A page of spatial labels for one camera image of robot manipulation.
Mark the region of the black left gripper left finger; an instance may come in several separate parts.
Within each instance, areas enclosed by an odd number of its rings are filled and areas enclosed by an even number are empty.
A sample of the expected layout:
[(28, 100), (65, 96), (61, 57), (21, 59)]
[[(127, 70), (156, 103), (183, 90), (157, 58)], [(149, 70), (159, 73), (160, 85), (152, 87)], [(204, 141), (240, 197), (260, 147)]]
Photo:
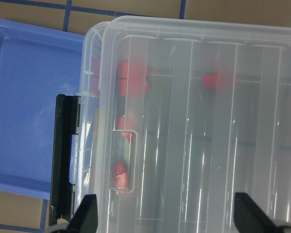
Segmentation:
[(85, 195), (65, 232), (96, 233), (97, 227), (97, 197), (95, 194)]

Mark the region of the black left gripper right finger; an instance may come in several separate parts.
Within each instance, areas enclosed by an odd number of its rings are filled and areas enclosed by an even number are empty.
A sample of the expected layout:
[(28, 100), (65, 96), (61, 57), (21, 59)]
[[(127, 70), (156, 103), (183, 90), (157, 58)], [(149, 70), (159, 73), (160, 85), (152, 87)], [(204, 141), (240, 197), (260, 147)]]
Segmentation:
[(245, 192), (235, 193), (234, 225), (240, 233), (282, 232)]

